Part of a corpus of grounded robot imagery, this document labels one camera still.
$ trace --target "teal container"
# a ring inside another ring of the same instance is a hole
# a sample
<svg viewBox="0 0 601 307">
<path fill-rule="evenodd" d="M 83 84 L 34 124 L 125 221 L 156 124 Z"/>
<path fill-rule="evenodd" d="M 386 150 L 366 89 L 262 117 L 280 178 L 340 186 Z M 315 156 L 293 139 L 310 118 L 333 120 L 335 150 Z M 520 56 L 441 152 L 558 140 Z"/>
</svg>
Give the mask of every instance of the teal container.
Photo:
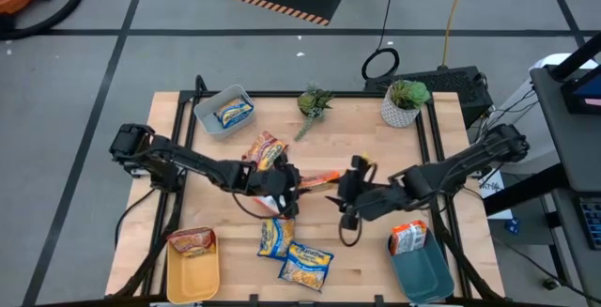
<svg viewBox="0 0 601 307">
<path fill-rule="evenodd" d="M 391 239 L 388 239 L 390 250 Z M 453 294 L 455 283 L 442 252 L 430 230 L 418 250 L 391 255 L 394 273 L 401 289 L 413 303 L 429 303 Z"/>
</svg>

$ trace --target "wooden tabletop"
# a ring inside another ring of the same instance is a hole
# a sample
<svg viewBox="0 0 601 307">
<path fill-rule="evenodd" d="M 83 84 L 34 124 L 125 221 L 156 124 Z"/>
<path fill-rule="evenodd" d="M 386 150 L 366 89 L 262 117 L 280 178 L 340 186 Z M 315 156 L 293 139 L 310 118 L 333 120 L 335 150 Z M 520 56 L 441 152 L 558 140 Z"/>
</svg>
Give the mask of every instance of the wooden tabletop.
<svg viewBox="0 0 601 307">
<path fill-rule="evenodd" d="M 178 93 L 158 92 L 154 96 L 147 124 L 157 134 L 171 136 L 176 116 Z M 456 94 L 435 93 L 439 129 L 445 155 L 466 148 L 468 138 Z M 253 99 L 256 121 L 221 142 L 214 141 L 202 127 L 197 127 L 193 150 L 215 160 L 237 160 L 255 137 L 267 130 L 289 144 L 288 159 L 304 176 L 327 170 L 345 170 L 351 156 L 366 153 L 378 163 L 376 181 L 414 164 L 422 163 L 415 124 L 407 128 L 389 127 L 382 120 L 381 99 L 334 99 L 323 122 L 317 122 L 300 141 L 294 136 L 302 126 L 303 116 L 294 98 Z M 183 145 L 190 108 L 182 123 L 179 143 Z M 431 160 L 435 160 L 431 130 L 424 109 L 424 125 Z M 128 205 L 144 195 L 149 179 L 135 179 Z M 469 181 L 468 188 L 478 191 Z M 381 294 L 387 302 L 408 301 L 401 291 L 386 251 L 391 229 L 402 223 L 421 219 L 431 225 L 427 212 L 394 212 L 373 222 L 364 222 L 361 241 L 352 248 L 338 239 L 340 213 L 325 195 L 335 190 L 306 194 L 299 201 L 295 240 L 334 254 L 330 273 L 322 293 L 278 279 L 282 262 L 256 256 L 261 237 L 261 221 L 246 215 L 232 196 L 212 186 L 208 180 L 189 174 L 186 185 L 181 228 L 212 226 L 220 239 L 221 285 L 216 300 L 248 300 L 258 294 L 260 300 L 373 301 Z M 269 214 L 251 198 L 240 197 L 248 209 Z M 150 235 L 159 195 L 155 194 L 134 209 L 121 228 L 106 293 L 115 293 L 138 268 L 149 249 Z M 467 192 L 455 197 L 455 209 L 467 258 L 497 293 L 504 295 L 497 258 L 493 249 L 483 203 Z M 351 232 L 347 238 L 354 238 Z M 461 296 L 453 257 L 448 253 L 449 268 L 455 278 L 455 295 Z M 159 291 L 164 256 L 157 261 L 152 292 Z"/>
</svg>

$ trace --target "yellow bowl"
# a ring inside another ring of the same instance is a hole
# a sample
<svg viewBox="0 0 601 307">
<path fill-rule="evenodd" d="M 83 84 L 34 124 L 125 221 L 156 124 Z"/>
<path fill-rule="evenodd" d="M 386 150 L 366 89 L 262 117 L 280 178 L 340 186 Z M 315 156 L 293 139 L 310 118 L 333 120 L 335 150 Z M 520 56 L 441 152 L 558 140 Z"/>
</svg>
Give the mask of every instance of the yellow bowl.
<svg viewBox="0 0 601 307">
<path fill-rule="evenodd" d="M 167 242 L 167 298 L 172 303 L 211 299 L 219 289 L 219 240 L 215 253 L 185 257 Z"/>
</svg>

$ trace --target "gray container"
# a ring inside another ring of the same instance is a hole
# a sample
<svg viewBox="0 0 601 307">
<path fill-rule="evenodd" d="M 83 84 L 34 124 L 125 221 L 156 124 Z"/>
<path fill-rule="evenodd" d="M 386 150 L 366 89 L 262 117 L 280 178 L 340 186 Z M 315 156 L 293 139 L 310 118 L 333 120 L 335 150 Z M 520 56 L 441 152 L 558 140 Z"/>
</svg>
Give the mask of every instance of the gray container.
<svg viewBox="0 0 601 307">
<path fill-rule="evenodd" d="M 194 107 L 194 114 L 200 124 L 202 124 L 205 131 L 214 139 L 222 140 L 228 135 L 244 128 L 254 121 L 254 109 L 251 113 L 240 122 L 232 125 L 231 127 L 224 129 L 222 123 L 219 122 L 215 112 L 217 112 L 223 105 L 228 103 L 230 100 L 241 97 L 246 100 L 249 104 L 254 107 L 253 101 L 242 86 L 236 84 L 226 88 L 224 91 L 217 95 L 209 98 L 208 100 L 201 101 L 196 107 Z"/>
<path fill-rule="evenodd" d="M 455 283 L 440 247 L 429 229 L 426 230 L 422 248 L 392 255 L 391 260 L 396 278 L 409 301 L 423 304 L 453 294 Z"/>
</svg>

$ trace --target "small plant pot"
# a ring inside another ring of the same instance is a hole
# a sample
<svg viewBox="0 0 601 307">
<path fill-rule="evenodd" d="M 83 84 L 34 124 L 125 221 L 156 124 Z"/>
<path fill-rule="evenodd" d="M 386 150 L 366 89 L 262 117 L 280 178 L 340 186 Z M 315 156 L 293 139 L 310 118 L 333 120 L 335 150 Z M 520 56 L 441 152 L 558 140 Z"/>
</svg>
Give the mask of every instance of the small plant pot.
<svg viewBox="0 0 601 307">
<path fill-rule="evenodd" d="M 415 120 L 417 114 L 420 113 L 420 109 L 401 109 L 394 105 L 390 94 L 391 89 L 388 88 L 388 91 L 386 91 L 386 96 L 384 97 L 384 101 L 382 102 L 382 107 L 380 108 L 382 119 L 384 119 L 384 121 L 392 127 L 404 128 L 411 124 L 413 120 Z"/>
</svg>

